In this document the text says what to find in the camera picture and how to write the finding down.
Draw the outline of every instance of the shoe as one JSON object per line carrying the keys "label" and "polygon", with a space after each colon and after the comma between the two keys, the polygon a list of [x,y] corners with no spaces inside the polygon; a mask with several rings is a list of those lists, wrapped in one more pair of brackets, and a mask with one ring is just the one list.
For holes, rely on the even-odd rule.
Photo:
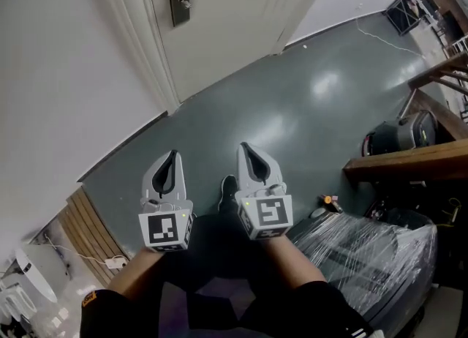
{"label": "shoe", "polygon": [[235,176],[225,176],[221,181],[221,200],[218,203],[218,212],[227,213],[237,209],[234,194],[237,192],[237,180]]}

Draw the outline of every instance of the door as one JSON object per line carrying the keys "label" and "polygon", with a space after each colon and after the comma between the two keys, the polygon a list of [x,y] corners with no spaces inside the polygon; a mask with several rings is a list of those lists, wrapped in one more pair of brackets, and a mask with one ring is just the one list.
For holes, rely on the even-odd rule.
{"label": "door", "polygon": [[313,1],[189,0],[189,20],[174,26],[170,0],[152,0],[180,101],[281,51]]}

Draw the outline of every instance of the epoxy floor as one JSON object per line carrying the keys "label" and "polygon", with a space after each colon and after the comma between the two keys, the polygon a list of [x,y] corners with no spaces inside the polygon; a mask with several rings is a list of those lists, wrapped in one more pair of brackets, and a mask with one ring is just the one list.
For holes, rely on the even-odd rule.
{"label": "epoxy floor", "polygon": [[[360,27],[418,51],[382,15]],[[158,157],[181,152],[188,198],[198,215],[214,214],[219,182],[236,174],[243,141],[263,148],[282,169],[295,222],[314,210],[319,194],[335,194],[349,213],[363,214],[373,198],[367,184],[350,186],[341,173],[360,154],[365,134],[394,118],[409,94],[407,79],[426,68],[415,54],[357,30],[354,22],[245,67],[187,100],[113,155],[85,181],[85,189],[116,241],[135,254],[141,181]],[[439,86],[424,91],[444,102]]]}

